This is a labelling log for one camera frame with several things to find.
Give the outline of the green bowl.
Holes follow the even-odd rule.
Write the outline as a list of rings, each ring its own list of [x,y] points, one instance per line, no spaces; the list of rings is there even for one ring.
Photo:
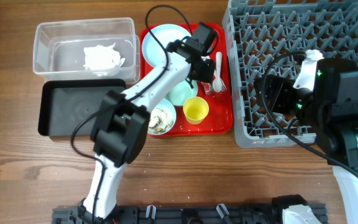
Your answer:
[[[167,93],[165,98],[173,106],[183,106],[185,101],[196,96],[198,93],[198,85],[196,80],[191,81],[191,85],[185,80],[177,84],[171,91]]]

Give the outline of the yellow plastic cup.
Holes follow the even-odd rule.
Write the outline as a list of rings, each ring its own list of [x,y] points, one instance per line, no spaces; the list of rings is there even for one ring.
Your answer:
[[[190,124],[200,124],[209,113],[209,104],[204,98],[194,96],[185,101],[183,112]]]

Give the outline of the light blue rice bowl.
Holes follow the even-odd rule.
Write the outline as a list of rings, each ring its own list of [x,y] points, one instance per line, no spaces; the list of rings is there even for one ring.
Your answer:
[[[162,99],[150,114],[148,134],[167,134],[173,128],[176,119],[175,107],[168,100]]]

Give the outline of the rice and food scraps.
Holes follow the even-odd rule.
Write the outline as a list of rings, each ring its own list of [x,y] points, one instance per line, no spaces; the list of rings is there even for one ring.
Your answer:
[[[167,132],[173,124],[173,116],[166,107],[155,108],[150,114],[148,131],[151,134]]]

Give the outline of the red snack wrapper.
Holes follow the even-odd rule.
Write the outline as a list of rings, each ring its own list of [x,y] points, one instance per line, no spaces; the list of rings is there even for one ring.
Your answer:
[[[211,95],[213,93],[213,86],[211,83],[201,82],[205,95]]]

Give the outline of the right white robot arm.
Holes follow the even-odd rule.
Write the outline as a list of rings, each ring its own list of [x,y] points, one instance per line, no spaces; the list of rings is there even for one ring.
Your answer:
[[[312,127],[318,156],[333,167],[348,223],[358,223],[358,66],[343,58],[303,65],[288,80],[266,72],[255,81],[257,101],[269,116],[294,116]]]

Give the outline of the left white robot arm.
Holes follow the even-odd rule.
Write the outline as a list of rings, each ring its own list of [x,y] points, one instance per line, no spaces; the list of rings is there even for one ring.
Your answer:
[[[218,33],[201,22],[189,36],[161,45],[160,65],[122,93],[107,93],[100,109],[75,128],[72,139],[88,121],[95,120],[90,138],[96,167],[90,192],[78,212],[85,223],[104,223],[115,209],[124,169],[142,150],[151,112],[168,92],[187,78],[212,81],[215,62],[207,56],[218,40]]]

